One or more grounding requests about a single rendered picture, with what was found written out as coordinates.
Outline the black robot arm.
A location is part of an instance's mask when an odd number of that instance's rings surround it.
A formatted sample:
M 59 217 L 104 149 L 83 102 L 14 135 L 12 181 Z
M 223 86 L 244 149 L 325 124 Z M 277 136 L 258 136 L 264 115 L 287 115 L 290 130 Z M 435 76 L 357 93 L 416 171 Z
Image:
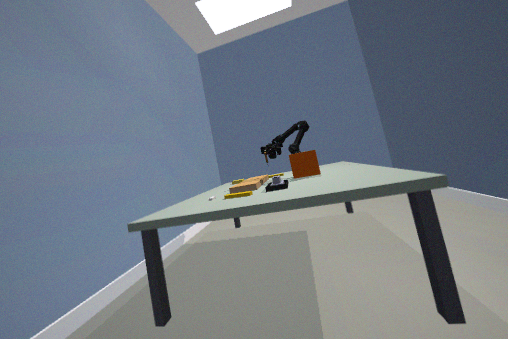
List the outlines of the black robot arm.
M 298 125 L 299 125 L 299 127 L 298 127 Z M 304 133 L 306 131 L 308 131 L 308 129 L 309 129 L 309 125 L 306 121 L 299 121 L 298 123 L 293 124 L 293 126 L 291 128 L 289 128 L 283 134 L 276 136 L 271 141 L 272 143 L 267 144 L 266 147 L 269 148 L 269 146 L 274 145 L 274 144 L 280 148 L 283 147 L 282 143 L 285 141 L 285 139 L 288 136 L 290 136 L 293 132 L 295 132 L 296 130 L 299 130 L 294 143 L 289 145 L 288 150 L 290 151 L 291 154 L 301 153 L 301 151 L 299 150 L 299 145 L 300 145 L 301 140 L 304 136 Z M 276 141 L 276 143 L 275 143 L 275 141 Z M 277 158 L 276 153 L 275 153 L 275 155 L 269 154 L 268 156 L 270 159 Z

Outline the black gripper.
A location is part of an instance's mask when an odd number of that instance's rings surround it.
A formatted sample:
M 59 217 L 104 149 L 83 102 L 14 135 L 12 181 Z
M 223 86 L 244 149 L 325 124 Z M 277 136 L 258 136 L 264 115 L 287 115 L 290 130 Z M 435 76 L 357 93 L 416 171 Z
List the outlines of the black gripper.
M 264 154 L 264 152 L 266 152 L 266 155 L 268 154 L 272 154 L 272 155 L 275 155 L 275 153 L 277 152 L 277 155 L 280 155 L 282 152 L 281 152 L 281 148 L 278 147 L 277 145 L 271 145 L 269 146 L 269 148 L 267 147 L 261 147 L 261 153 Z M 264 154 L 265 155 L 265 154 Z

